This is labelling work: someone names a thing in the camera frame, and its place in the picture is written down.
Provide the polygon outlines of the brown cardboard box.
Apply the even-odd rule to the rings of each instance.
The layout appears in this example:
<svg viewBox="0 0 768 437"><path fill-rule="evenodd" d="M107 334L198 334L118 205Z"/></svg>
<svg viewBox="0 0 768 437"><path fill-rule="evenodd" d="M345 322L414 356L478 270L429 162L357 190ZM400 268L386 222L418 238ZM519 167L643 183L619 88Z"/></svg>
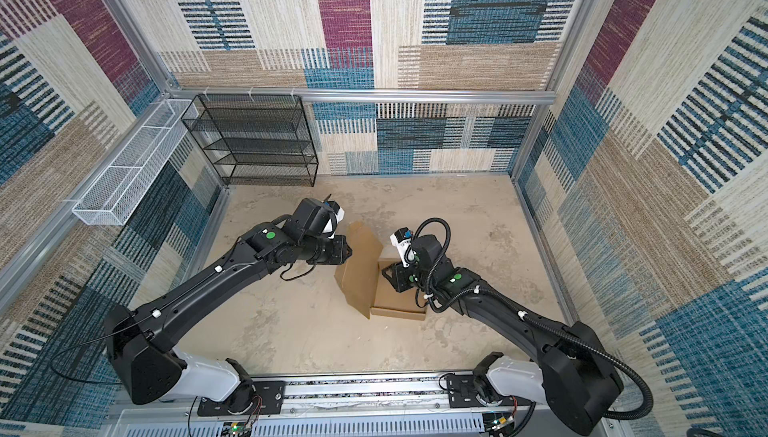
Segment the brown cardboard box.
<svg viewBox="0 0 768 437"><path fill-rule="evenodd" d="M346 240L352 255L339 266L334 278L348 306L367 319L389 317L424 321L426 310L415 303L415 290L397 292L382 271L400 262L394 247L385 247L363 222L351 223Z"/></svg>

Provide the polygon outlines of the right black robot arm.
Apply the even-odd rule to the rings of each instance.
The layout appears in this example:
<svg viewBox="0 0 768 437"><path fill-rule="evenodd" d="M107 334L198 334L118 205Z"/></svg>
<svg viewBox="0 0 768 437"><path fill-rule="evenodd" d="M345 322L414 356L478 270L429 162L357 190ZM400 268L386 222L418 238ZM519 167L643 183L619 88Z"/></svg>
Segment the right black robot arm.
<svg viewBox="0 0 768 437"><path fill-rule="evenodd" d="M535 364L535 369L524 371L503 354L490 354L473 373L482 400L494 403L515 396L544 403L582 436L600 420L615 416L611 408L628 370L605 351L590 327L548 319L504 296L479 274L455 266L434 235L416 236L401 228L390 242L400 261L384 274L396 291L417 289L432 311L453 310L485 324Z"/></svg>

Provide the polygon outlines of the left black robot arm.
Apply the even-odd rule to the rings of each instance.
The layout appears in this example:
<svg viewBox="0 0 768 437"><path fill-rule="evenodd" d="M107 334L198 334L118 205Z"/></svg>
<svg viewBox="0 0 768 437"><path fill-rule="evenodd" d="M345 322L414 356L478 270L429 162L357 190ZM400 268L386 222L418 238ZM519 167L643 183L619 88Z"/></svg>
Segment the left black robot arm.
<svg viewBox="0 0 768 437"><path fill-rule="evenodd" d="M234 415L255 404L254 383L241 364L179 349L204 317L249 285L298 261L338 266L352 250L336 232L344 217L335 201L303 199L293 214L256 225L210 266L134 310L113 308L104 320L106 356L135 405L182 397L220 403Z"/></svg>

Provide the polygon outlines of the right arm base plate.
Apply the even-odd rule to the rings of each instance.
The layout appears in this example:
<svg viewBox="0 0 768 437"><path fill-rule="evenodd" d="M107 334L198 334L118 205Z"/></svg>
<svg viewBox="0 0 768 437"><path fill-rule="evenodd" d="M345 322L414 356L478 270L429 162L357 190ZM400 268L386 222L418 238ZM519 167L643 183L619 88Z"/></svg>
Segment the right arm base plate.
<svg viewBox="0 0 768 437"><path fill-rule="evenodd" d="M488 390L490 386L476 385L472 374L444 373L438 377L438 386L447 395L451 409L475 407L514 409L530 405L530 401L522 397L500 397L497 394L486 396L481 388Z"/></svg>

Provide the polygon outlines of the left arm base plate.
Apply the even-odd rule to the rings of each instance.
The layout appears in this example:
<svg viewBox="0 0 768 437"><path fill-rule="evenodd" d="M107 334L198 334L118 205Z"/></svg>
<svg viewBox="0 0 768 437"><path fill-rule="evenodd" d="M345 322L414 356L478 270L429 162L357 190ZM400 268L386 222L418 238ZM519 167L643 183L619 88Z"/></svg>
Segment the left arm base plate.
<svg viewBox="0 0 768 437"><path fill-rule="evenodd" d="M259 415L277 415L283 406L285 381L254 381L250 386L239 386L233 397L223 402L203 398L198 405L198 417L244 418Z"/></svg>

